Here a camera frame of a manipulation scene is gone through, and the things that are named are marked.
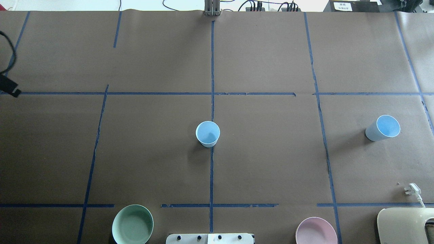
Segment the white power cord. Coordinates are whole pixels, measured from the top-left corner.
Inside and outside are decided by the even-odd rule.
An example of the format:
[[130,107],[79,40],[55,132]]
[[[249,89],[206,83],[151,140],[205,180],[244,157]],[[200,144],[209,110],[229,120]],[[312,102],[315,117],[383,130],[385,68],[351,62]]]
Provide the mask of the white power cord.
[[408,184],[408,187],[404,188],[407,195],[415,195],[416,199],[421,203],[422,207],[425,208],[425,204],[422,201],[421,190],[415,183]]

